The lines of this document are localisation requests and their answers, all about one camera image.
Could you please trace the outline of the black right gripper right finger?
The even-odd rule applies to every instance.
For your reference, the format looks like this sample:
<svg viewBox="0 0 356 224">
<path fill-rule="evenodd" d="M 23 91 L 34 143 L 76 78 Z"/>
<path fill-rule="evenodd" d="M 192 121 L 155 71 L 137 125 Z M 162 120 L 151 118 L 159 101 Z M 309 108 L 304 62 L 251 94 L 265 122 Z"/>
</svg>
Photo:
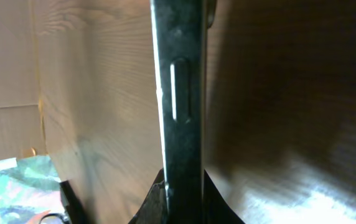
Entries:
<svg viewBox="0 0 356 224">
<path fill-rule="evenodd" d="M 204 171 L 203 208 L 206 224 L 245 224 L 228 206 L 206 170 Z"/>
</svg>

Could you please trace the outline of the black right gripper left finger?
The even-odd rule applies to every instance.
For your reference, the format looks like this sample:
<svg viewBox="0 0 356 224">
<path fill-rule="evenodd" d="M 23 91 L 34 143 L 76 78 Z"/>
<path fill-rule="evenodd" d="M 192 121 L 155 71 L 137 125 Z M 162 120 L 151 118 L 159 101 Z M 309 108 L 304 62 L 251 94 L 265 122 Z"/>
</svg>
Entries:
<svg viewBox="0 0 356 224">
<path fill-rule="evenodd" d="M 165 224 L 167 218 L 164 169 L 158 173 L 144 202 L 129 224 Z"/>
</svg>

